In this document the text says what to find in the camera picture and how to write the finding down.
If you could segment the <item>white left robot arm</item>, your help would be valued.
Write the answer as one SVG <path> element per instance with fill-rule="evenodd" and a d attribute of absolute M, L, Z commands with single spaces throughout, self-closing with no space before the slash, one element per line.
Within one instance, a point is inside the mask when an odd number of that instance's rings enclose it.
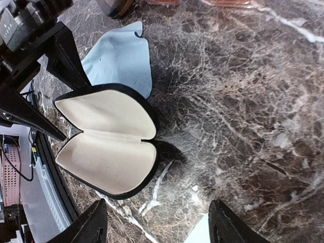
<path fill-rule="evenodd" d="M 58 17 L 73 1 L 9 1 L 1 11 L 1 125 L 24 125 L 59 141 L 65 135 L 21 94 L 39 73 L 47 71 L 72 90 L 89 87 L 71 30 Z"/>

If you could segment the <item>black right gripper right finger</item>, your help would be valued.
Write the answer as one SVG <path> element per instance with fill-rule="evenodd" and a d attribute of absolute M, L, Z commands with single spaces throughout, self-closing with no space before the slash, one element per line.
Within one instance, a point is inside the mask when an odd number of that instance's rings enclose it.
<path fill-rule="evenodd" d="M 219 199 L 209 206 L 208 223 L 211 243 L 269 243 Z"/>

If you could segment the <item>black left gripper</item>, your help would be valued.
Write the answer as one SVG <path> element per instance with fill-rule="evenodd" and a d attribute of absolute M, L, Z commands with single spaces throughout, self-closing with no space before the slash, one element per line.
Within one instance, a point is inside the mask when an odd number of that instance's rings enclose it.
<path fill-rule="evenodd" d="M 39 58 L 48 58 L 47 71 L 72 90 L 90 87 L 72 31 L 58 22 L 34 42 L 12 52 L 1 52 L 1 111 L 13 122 L 64 141 L 66 136 L 32 106 L 16 89 L 24 88 L 41 69 Z"/>

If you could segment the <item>black checkered glasses case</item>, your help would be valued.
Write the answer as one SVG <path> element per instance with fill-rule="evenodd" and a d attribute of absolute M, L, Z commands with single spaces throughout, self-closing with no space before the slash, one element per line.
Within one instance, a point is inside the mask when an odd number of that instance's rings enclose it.
<path fill-rule="evenodd" d="M 80 133 L 56 155 L 62 169 L 113 199 L 139 193 L 153 178 L 159 127 L 149 102 L 122 84 L 104 84 L 66 93 L 54 106 Z"/>

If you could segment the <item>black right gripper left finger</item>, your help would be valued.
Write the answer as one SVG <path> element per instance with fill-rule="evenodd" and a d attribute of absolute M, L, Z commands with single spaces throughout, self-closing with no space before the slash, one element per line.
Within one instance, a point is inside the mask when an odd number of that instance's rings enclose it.
<path fill-rule="evenodd" d="M 66 230 L 48 242 L 107 242 L 107 203 L 93 202 Z"/>

